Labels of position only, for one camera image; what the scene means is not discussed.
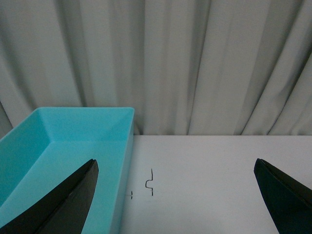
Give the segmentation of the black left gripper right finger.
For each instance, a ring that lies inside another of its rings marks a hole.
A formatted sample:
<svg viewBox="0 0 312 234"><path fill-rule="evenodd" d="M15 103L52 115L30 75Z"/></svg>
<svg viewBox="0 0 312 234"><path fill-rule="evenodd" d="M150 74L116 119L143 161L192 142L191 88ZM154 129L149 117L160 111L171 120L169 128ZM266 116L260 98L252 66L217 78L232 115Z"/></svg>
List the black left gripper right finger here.
<svg viewBox="0 0 312 234"><path fill-rule="evenodd" d="M263 159L254 174L271 218L280 234L312 232L312 190Z"/></svg>

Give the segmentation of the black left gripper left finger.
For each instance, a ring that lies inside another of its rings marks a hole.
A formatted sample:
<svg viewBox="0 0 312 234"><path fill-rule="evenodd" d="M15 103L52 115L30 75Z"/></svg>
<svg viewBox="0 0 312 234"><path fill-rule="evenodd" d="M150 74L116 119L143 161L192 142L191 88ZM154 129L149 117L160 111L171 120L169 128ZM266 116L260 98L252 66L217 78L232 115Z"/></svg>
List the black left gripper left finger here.
<svg viewBox="0 0 312 234"><path fill-rule="evenodd" d="M2 234L80 234L98 180L91 159L25 212L1 227Z"/></svg>

